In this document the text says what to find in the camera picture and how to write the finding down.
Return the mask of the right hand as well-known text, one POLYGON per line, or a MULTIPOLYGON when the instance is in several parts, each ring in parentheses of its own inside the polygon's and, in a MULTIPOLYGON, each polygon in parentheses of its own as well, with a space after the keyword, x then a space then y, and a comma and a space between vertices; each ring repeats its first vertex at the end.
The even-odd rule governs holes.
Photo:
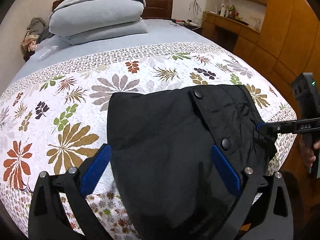
POLYGON ((316 141, 313 145, 313 148, 310 148, 306 145, 305 139, 303 136, 300 137, 299 141, 300 153, 303 159, 303 164, 306 168, 311 168, 313 162, 316 160, 313 150, 319 150, 320 141, 316 141))

